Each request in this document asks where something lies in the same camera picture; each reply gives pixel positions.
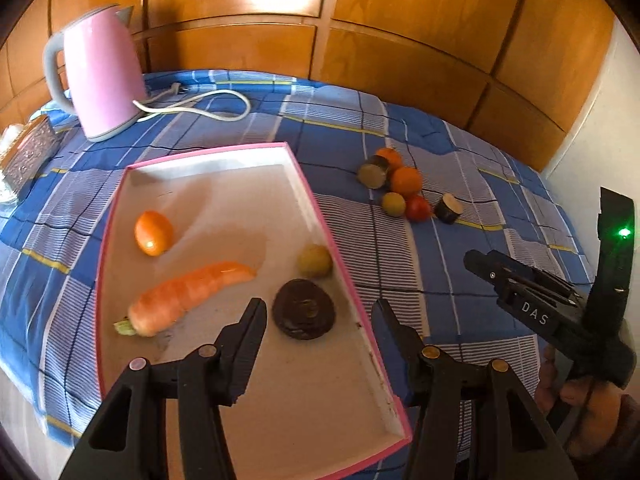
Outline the right hand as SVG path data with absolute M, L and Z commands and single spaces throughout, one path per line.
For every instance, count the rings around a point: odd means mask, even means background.
M 615 432 L 623 391 L 609 382 L 598 382 L 590 377 L 569 380 L 558 389 L 554 386 L 557 377 L 555 348 L 548 344 L 542 356 L 535 402 L 544 413 L 551 410 L 556 400 L 579 408 L 582 416 L 566 441 L 566 452 L 575 458 L 596 454 Z

